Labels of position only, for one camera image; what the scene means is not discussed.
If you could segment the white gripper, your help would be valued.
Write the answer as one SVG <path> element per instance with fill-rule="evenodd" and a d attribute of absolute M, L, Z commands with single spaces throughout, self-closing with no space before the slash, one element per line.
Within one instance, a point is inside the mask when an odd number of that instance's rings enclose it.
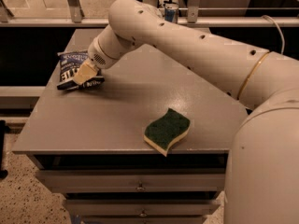
<path fill-rule="evenodd" d="M 126 40 L 114 33 L 108 25 L 91 43 L 87 59 L 80 66 L 73 81 L 82 85 L 95 77 L 99 69 L 108 69 L 126 53 L 137 49 L 135 41 Z"/>

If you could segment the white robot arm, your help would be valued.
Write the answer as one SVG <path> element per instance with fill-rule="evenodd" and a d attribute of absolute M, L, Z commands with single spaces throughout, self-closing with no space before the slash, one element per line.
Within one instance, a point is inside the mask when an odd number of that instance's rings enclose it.
<path fill-rule="evenodd" d="M 75 75 L 82 84 L 148 44 L 252 112 L 237 131 L 225 177 L 225 224 L 299 223 L 299 62 L 165 21 L 156 7 L 117 0 Z"/>

